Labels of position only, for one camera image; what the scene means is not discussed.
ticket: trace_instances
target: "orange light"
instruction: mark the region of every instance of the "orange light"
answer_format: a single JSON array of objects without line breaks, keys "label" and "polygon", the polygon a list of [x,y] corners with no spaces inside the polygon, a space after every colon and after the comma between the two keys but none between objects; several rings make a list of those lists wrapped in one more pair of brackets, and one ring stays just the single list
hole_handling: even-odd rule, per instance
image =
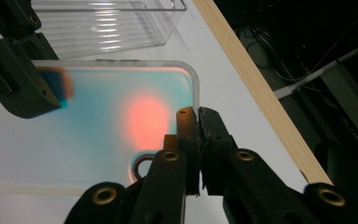
[{"label": "orange light", "polygon": [[169,130],[169,109],[159,98],[140,95],[125,110],[127,139],[137,151],[162,149]]}]

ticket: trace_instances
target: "cable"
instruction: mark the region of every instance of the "cable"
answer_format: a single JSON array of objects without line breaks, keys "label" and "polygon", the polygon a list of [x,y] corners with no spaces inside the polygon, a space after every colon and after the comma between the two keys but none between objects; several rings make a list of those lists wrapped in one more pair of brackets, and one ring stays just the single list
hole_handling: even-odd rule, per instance
[{"label": "cable", "polygon": [[[261,29],[259,27],[254,27],[254,28],[249,28],[249,31],[251,32],[251,34],[253,35],[253,38],[256,40],[256,42],[252,42],[251,44],[249,44],[247,46],[247,51],[250,52],[249,48],[254,45],[255,43],[258,43],[260,46],[262,46],[262,48],[264,50],[268,50],[270,52],[270,54],[273,55],[273,59],[271,61],[274,61],[273,63],[273,67],[275,70],[275,73],[278,75],[279,78],[281,78],[282,80],[286,80],[286,81],[290,81],[290,82],[294,82],[295,84],[302,80],[303,78],[307,77],[310,73],[307,72],[306,68],[303,66],[303,72],[301,72],[301,77],[294,77],[295,73],[291,73],[289,72],[289,69],[287,67],[287,65],[283,62],[283,60],[281,60],[279,58],[279,54],[277,53],[277,51],[275,50],[275,48],[273,47],[273,39],[272,36],[269,34],[269,32],[267,32],[264,29]],[[255,63],[255,65],[259,68],[268,68],[266,66],[261,66],[257,63]],[[279,71],[279,66],[281,65],[282,68],[286,71],[285,73],[282,71]],[[315,89],[309,86],[303,86],[304,89],[307,90],[311,90],[311,91],[326,91],[326,90],[319,90],[319,89]]]},{"label": "cable", "polygon": [[336,45],[342,40],[342,38],[344,38],[344,36],[350,31],[350,29],[358,22],[358,19],[356,21],[354,21],[350,27],[348,27],[348,29],[339,37],[339,39],[336,41],[336,43],[325,53],[325,55],[322,57],[322,59],[310,70],[311,72],[314,72],[315,69],[319,66],[319,64],[321,64],[321,62],[327,57],[327,55],[331,52],[331,50],[333,50]]},{"label": "cable", "polygon": [[301,88],[305,88],[305,89],[310,90],[310,91],[329,91],[329,90],[321,90],[321,89],[316,89],[316,88],[308,87],[308,86],[306,86],[306,85],[302,86]]},{"label": "cable", "polygon": [[258,9],[258,10],[257,10],[257,13],[260,13],[260,12],[262,12],[264,9],[269,8],[269,7],[276,7],[276,6],[279,5],[279,4],[280,4],[280,1],[277,0],[275,4],[267,5],[267,6],[264,6],[264,7],[260,8],[260,9]]}]

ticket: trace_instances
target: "clear plastic container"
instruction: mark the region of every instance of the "clear plastic container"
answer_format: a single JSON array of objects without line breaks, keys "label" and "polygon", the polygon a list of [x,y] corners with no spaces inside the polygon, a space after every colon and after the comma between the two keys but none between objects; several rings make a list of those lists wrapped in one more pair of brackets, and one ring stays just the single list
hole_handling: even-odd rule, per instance
[{"label": "clear plastic container", "polygon": [[33,0],[42,32],[60,59],[165,45],[184,0]]},{"label": "clear plastic container", "polygon": [[128,186],[141,155],[176,133],[176,111],[199,106],[194,70],[179,62],[34,62],[62,108],[20,119],[0,105],[0,192],[80,195]]}]

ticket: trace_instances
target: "brass screw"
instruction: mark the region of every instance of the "brass screw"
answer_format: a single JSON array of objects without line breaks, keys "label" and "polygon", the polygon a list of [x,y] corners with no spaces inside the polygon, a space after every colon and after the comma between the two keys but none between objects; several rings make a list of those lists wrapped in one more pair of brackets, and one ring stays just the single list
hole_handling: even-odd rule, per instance
[{"label": "brass screw", "polygon": [[239,151],[239,152],[237,152],[237,158],[242,161],[252,161],[255,157],[250,152]]},{"label": "brass screw", "polygon": [[331,189],[317,189],[317,193],[320,199],[325,203],[329,203],[331,205],[340,207],[345,205],[345,199],[342,195],[338,194],[337,192]]},{"label": "brass screw", "polygon": [[166,161],[176,161],[177,159],[179,159],[179,154],[174,151],[168,151],[164,152],[164,154],[162,154],[162,157]]},{"label": "brass screw", "polygon": [[33,24],[35,24],[35,25],[39,24],[39,20],[37,19],[37,17],[35,15],[30,15],[29,18]]},{"label": "brass screw", "polygon": [[92,201],[98,205],[111,203],[117,196],[117,191],[113,188],[100,188],[92,195]]}]

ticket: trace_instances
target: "wooden edge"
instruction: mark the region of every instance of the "wooden edge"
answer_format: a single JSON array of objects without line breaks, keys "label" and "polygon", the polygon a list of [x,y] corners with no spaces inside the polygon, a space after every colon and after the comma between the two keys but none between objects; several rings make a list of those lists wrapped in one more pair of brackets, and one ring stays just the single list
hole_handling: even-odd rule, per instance
[{"label": "wooden edge", "polygon": [[309,183],[332,184],[213,0],[193,0],[223,51]]}]

